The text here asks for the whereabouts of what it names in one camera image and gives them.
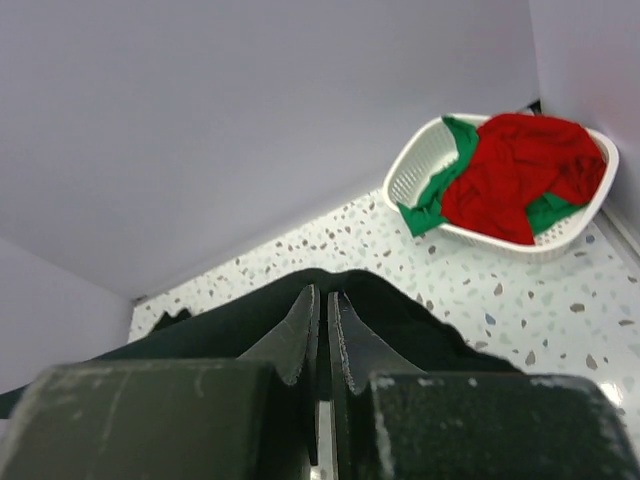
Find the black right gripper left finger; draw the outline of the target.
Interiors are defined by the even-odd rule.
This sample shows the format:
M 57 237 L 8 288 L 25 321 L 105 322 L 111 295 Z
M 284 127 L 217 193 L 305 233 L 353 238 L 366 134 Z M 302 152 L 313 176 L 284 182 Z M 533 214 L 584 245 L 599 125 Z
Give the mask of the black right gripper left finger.
M 318 462 L 320 298 L 236 359 L 44 371 L 11 415 L 5 479 L 306 479 Z

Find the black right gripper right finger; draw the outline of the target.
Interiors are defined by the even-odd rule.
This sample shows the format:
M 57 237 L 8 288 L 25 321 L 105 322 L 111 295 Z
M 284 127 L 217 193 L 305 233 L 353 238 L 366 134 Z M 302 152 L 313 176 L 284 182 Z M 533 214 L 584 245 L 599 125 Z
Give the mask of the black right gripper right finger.
M 328 301 L 339 479 L 635 479 L 614 406 L 567 375 L 428 373 Z

